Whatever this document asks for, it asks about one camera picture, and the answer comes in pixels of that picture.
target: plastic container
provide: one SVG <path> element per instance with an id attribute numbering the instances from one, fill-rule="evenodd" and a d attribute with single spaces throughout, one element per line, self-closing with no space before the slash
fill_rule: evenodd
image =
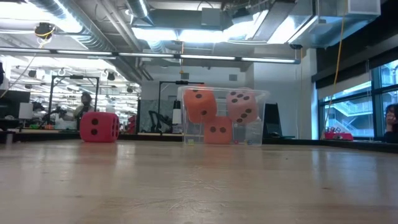
<path id="1" fill-rule="evenodd" d="M 182 86 L 179 91 L 185 144 L 262 144 L 269 92 L 205 86 Z"/>

